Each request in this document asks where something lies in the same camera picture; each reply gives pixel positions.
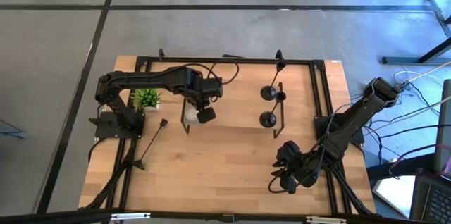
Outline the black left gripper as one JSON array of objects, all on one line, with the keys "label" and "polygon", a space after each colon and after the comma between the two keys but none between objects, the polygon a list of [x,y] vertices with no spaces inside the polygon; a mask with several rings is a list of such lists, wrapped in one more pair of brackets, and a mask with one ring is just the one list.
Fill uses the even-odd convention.
[{"label": "black left gripper", "polygon": [[210,99],[213,97],[221,98],[223,96],[222,83],[213,78],[200,79],[194,83],[192,96],[192,105],[197,109],[197,120],[205,124],[216,118],[216,112],[210,106]]}]

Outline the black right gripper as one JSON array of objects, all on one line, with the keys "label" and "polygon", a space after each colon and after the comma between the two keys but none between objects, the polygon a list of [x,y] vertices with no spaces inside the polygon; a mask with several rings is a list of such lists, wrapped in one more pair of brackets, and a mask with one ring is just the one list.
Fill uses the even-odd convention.
[{"label": "black right gripper", "polygon": [[280,178],[280,186],[284,192],[294,194],[298,186],[311,187],[321,172],[323,147],[316,147],[302,153],[293,141],[286,141],[277,151],[273,167],[282,168],[271,172]]}]

